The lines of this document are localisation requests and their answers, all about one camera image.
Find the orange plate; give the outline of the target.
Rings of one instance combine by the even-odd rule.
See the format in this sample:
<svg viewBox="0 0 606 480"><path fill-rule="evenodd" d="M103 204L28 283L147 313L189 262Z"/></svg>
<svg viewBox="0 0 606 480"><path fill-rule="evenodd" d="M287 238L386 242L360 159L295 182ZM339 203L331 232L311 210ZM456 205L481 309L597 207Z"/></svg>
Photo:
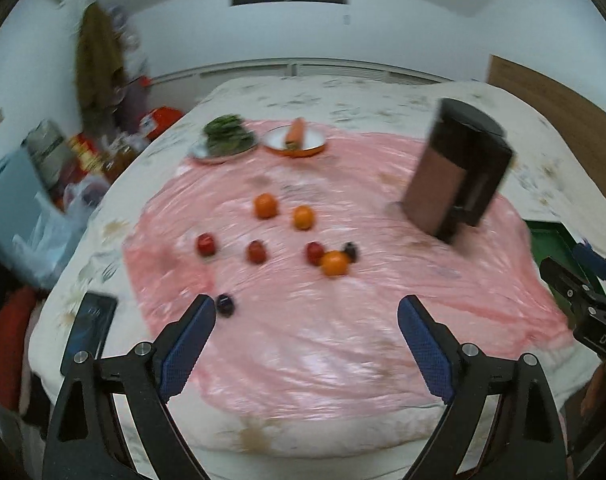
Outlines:
<svg viewBox="0 0 606 480"><path fill-rule="evenodd" d="M312 157L327 148L326 135L318 128L306 126L294 136L289 126L280 126L268 130L261 139L269 152L292 158Z"/></svg>

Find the carrot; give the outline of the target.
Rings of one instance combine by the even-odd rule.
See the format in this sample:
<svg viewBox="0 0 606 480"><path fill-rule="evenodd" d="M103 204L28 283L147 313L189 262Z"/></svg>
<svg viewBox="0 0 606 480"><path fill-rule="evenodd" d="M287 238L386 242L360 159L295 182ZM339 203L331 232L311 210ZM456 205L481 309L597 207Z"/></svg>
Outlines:
<svg viewBox="0 0 606 480"><path fill-rule="evenodd" d="M295 118L283 140L283 146L288 151L297 151L303 148L305 139L305 120L301 117Z"/></svg>

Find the wooden headboard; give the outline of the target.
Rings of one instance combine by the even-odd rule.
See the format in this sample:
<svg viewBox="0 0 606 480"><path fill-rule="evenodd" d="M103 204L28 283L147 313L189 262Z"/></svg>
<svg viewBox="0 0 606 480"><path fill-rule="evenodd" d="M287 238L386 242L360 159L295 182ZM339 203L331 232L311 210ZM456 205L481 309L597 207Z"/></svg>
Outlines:
<svg viewBox="0 0 606 480"><path fill-rule="evenodd" d="M487 82L547 118L606 198L606 112L564 84L493 55Z"/></svg>

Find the red tomato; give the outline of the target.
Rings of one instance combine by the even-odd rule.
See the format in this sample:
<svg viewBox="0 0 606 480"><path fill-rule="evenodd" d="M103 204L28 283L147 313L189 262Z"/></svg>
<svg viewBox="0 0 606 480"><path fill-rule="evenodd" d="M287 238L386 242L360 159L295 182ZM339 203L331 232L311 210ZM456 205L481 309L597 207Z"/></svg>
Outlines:
<svg viewBox="0 0 606 480"><path fill-rule="evenodd" d="M306 261L311 266L320 266L325 253L326 249L324 248L324 245L318 242L310 242L305 246Z"/></svg>
<svg viewBox="0 0 606 480"><path fill-rule="evenodd" d="M247 259L253 264L263 264L267 260L267 250L261 240L253 240L248 245Z"/></svg>
<svg viewBox="0 0 606 480"><path fill-rule="evenodd" d="M211 233L202 233L196 239L196 251L203 258L209 258L216 254L216 240Z"/></svg>

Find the white plastic bag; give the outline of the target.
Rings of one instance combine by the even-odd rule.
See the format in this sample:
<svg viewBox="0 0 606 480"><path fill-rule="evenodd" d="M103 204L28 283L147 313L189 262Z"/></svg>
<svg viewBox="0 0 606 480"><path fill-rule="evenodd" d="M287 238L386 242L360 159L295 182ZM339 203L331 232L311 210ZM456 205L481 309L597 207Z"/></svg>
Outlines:
<svg viewBox="0 0 606 480"><path fill-rule="evenodd" d="M64 189L64 211L43 192L34 196L40 214L30 236L12 238L20 269L29 283L52 289L78 247L90 216L102 202L110 184L102 177L87 176Z"/></svg>

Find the pink plastic sheet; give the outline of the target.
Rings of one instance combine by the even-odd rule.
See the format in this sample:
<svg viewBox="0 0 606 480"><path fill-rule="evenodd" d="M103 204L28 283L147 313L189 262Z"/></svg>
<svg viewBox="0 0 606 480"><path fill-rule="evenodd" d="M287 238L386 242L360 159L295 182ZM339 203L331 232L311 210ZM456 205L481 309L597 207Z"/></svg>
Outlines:
<svg viewBox="0 0 606 480"><path fill-rule="evenodd" d="M539 281L531 236L496 196L481 223L444 244L399 210L422 152L419 141L383 133L336 134L309 159L265 152L206 167L186 160L146 203L124 243L128 277L153 332L200 294L233 297L191 381L205 403L257 418L324 420L394 413L432 402L399 326L414 295L460 341L490 356L533 352L548 373L573 358L565 317ZM274 195L279 214L260 220L253 200ZM315 226L294 229L297 206ZM211 233L216 254L201 257ZM263 264L247 259L261 240ZM352 242L358 260L328 278L305 257Z"/></svg>

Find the small orange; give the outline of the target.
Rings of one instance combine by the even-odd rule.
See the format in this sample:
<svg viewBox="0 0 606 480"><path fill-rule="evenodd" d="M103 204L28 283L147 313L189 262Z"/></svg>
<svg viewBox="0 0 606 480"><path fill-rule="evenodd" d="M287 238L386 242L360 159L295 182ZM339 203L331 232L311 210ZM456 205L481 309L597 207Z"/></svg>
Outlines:
<svg viewBox="0 0 606 480"><path fill-rule="evenodd" d="M294 229L308 231L315 226L316 216L312 207L301 205L294 208L292 213L292 224Z"/></svg>
<svg viewBox="0 0 606 480"><path fill-rule="evenodd" d="M268 220L279 214L279 203L274 195L263 193L253 200L254 214L260 220Z"/></svg>
<svg viewBox="0 0 606 480"><path fill-rule="evenodd" d="M328 278L337 278L338 276L349 273L351 258L345 252L333 250L326 252L320 259L320 269Z"/></svg>

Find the dark plum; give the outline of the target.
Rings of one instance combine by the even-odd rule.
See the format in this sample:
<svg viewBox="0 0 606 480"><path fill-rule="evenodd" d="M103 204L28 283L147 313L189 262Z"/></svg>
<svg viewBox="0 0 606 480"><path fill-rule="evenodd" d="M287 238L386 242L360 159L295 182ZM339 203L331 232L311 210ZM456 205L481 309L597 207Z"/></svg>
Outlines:
<svg viewBox="0 0 606 480"><path fill-rule="evenodd" d="M349 258L352 262L356 262L358 260L358 248L354 243L345 243L342 248L342 252L344 252L346 257Z"/></svg>
<svg viewBox="0 0 606 480"><path fill-rule="evenodd" d="M224 318L230 318L236 311L236 304L233 301L233 297L222 294L218 295L215 299L215 307L218 315L224 316Z"/></svg>

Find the plate of green vegetables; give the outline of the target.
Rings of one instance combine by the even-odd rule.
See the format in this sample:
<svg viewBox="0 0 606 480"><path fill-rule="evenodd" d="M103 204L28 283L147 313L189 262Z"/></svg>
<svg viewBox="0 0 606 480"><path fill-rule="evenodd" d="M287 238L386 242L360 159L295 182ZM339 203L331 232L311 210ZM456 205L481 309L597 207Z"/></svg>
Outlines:
<svg viewBox="0 0 606 480"><path fill-rule="evenodd" d="M259 141L236 114L218 116L202 129L200 139L189 148L188 155L201 164L222 164L255 150Z"/></svg>

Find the hanging brown coat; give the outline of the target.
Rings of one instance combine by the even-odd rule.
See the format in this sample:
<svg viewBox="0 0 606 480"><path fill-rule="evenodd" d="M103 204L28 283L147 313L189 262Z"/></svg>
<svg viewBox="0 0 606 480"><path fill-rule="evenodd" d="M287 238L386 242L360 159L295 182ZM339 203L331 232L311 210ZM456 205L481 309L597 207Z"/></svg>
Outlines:
<svg viewBox="0 0 606 480"><path fill-rule="evenodd" d="M76 95L86 134L100 136L108 127L125 84L119 36L100 4L90 3L76 41Z"/></svg>

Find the floral bed quilt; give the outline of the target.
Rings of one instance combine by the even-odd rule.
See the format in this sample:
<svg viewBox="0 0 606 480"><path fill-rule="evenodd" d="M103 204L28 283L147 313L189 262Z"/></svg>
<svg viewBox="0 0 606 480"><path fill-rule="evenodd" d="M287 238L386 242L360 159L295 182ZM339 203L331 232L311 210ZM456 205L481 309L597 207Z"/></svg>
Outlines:
<svg viewBox="0 0 606 480"><path fill-rule="evenodd" d="M437 107L504 128L511 168L457 243L399 210ZM597 368L531 257L553 220L606 255L606 196L549 114L483 82L351 77L221 84L111 186L46 300L28 359L50 397L87 292L117 298L109 356L154 338L200 294L233 298L169 402L218 479L398 479L443 412L399 333L417 295L461 339L530 351L563 403Z"/></svg>

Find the black cylindrical canister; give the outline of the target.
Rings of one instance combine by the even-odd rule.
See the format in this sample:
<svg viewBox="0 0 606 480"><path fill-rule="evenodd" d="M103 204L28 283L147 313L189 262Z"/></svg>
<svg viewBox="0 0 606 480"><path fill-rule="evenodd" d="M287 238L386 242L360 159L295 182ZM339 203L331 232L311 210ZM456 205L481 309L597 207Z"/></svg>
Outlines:
<svg viewBox="0 0 606 480"><path fill-rule="evenodd" d="M450 243L460 226L480 223L512 157L494 118L468 103L441 99L401 200L403 213L423 233Z"/></svg>

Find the black smartphone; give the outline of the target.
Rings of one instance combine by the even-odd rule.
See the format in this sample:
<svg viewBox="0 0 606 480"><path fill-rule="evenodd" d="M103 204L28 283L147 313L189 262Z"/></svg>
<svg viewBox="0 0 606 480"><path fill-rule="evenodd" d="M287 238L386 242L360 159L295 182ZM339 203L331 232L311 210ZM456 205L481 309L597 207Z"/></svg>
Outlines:
<svg viewBox="0 0 606 480"><path fill-rule="evenodd" d="M97 292L87 292L84 295L61 359L59 370L62 376L67 375L79 352L85 351L95 359L102 356L117 306L116 297Z"/></svg>

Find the green tray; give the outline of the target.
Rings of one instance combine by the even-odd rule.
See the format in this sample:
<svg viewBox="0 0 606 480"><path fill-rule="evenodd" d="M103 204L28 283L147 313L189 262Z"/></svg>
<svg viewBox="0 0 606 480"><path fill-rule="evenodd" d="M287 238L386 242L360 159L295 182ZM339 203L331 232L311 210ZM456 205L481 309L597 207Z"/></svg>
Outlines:
<svg viewBox="0 0 606 480"><path fill-rule="evenodd" d="M597 294L606 295L606 281L600 280L591 270L579 264L572 254L576 244L589 244L587 240L576 240L561 222L526 220L525 223L530 230L531 251L538 266L545 258L553 258L587 282Z"/></svg>

